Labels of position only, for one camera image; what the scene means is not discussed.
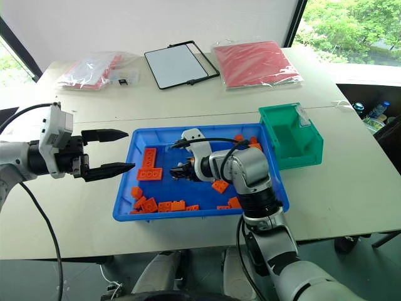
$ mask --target white wall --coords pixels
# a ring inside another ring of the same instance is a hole
[[[3,20],[42,70],[89,51],[139,55],[194,40],[260,36],[283,44],[297,0],[4,0]]]

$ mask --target green plastic bin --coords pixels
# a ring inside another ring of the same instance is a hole
[[[321,163],[323,138],[299,103],[259,108],[280,169]]]

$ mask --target blue plastic tray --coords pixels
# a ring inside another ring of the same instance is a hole
[[[189,218],[194,216],[216,216],[228,214],[240,214],[241,209],[218,210],[216,206],[227,205],[228,199],[237,196],[235,189],[230,185],[223,194],[212,188],[210,182],[193,182],[186,179],[174,180],[170,175],[170,168],[178,162],[185,163],[187,157],[192,154],[185,149],[171,149],[170,146],[181,138],[184,130],[192,127],[164,127],[154,129],[137,129],[132,134],[127,162],[135,163],[135,167],[126,172],[121,179],[120,188],[114,205],[113,217],[117,221],[138,221],[160,218]],[[268,140],[268,135],[261,124],[233,124],[233,125],[208,125],[197,126],[205,137],[233,138],[242,134],[245,139],[256,136],[266,157],[268,158],[270,176],[273,191],[278,200],[283,203],[284,211],[289,208],[288,198]],[[233,146],[230,142],[211,142],[212,151],[229,149]],[[157,149],[155,167],[163,168],[161,181],[138,181],[138,168],[142,165],[144,148],[155,147]],[[176,211],[165,213],[129,214],[135,202],[131,197],[131,188],[139,186],[146,198],[155,198],[156,202],[185,200],[187,206],[198,204],[198,211]]]

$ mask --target label on bin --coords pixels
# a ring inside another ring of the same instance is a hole
[[[311,122],[309,120],[308,115],[306,114],[305,110],[301,105],[297,105],[295,107],[296,112],[299,115],[299,126],[300,127],[309,127],[311,125]]]

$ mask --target wire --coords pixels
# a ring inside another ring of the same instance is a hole
[[[172,149],[177,149],[179,147],[187,147],[189,146],[189,144],[191,143],[195,143],[195,142],[204,142],[204,141],[227,141],[227,142],[233,142],[233,143],[237,143],[237,140],[234,139],[229,139],[229,138],[199,138],[199,139],[193,139],[193,140],[187,140],[187,141],[182,141],[182,142],[178,142],[176,144],[173,144],[171,146]]]
[[[53,227],[51,226],[51,223],[50,223],[48,217],[46,216],[46,214],[42,210],[41,206],[39,205],[39,203],[36,200],[35,196],[33,195],[32,191],[30,191],[29,188],[24,183],[19,183],[19,185],[21,185],[25,189],[25,191],[29,194],[29,196],[31,197],[31,199],[32,199],[33,203],[35,204],[36,208],[38,209],[38,211],[40,212],[40,214],[43,217],[44,221],[48,225],[48,228],[49,228],[49,231],[50,231],[50,234],[51,234],[51,238],[53,239],[53,243],[55,244],[56,256],[57,256],[57,264],[58,264],[58,282],[59,282],[59,284],[58,284],[59,290],[58,290],[58,298],[57,298],[57,300],[61,301],[61,298],[63,297],[64,279],[63,279],[63,264],[61,262],[60,248],[58,246],[57,237],[55,235],[55,232],[53,231]]]
[[[7,127],[7,125],[9,125],[14,119],[16,119],[17,117],[21,116],[22,114],[29,112],[31,110],[34,110],[36,108],[43,108],[43,107],[50,107],[51,105],[57,105],[56,102],[52,102],[52,103],[41,103],[39,105],[33,105],[32,107],[28,107],[25,108],[21,111],[19,111],[18,113],[15,113],[13,116],[11,116],[10,118],[8,118],[6,121],[4,121],[1,125],[0,125],[0,135],[1,133],[4,131],[4,129]]]
[[[247,145],[249,144],[248,140],[242,140],[236,143],[236,145],[234,145],[233,147],[231,147],[231,149],[229,150],[229,152],[226,154],[226,156],[224,157],[223,163],[220,166],[220,177],[223,181],[232,184],[231,180],[226,179],[225,175],[224,175],[224,166],[226,165],[226,162],[228,160],[228,158],[230,158],[230,156],[232,155],[232,153],[240,146],[242,145]]]
[[[115,294],[117,293],[117,290],[118,290],[120,287],[122,287],[123,284],[122,284],[122,283],[118,283],[118,282],[116,282],[116,281],[110,281],[108,278],[106,278],[106,276],[105,276],[105,274],[104,274],[104,272],[103,272],[102,265],[100,265],[100,271],[101,271],[101,273],[102,273],[103,278],[104,278],[108,283],[117,285],[117,288],[114,290],[113,295],[112,295],[112,297],[111,297],[111,299],[110,299],[110,301],[112,301],[113,298],[114,298],[114,296],[115,296]]]
[[[236,235],[237,252],[238,252],[239,261],[241,262],[242,271],[244,272],[245,277],[247,278],[249,284],[252,286],[252,288],[256,292],[256,295],[258,295],[260,301],[267,301],[266,298],[264,298],[264,295],[262,295],[261,291],[256,286],[253,279],[251,278],[250,274],[248,273],[248,270],[246,269],[246,266],[244,263],[244,258],[242,257],[242,253],[241,253],[241,247],[239,246],[239,229],[241,228],[241,224],[242,224],[242,233],[244,234],[245,233],[245,229],[244,229],[245,224],[244,224],[244,218],[242,217],[242,215],[239,218],[239,221],[237,224],[237,235]]]

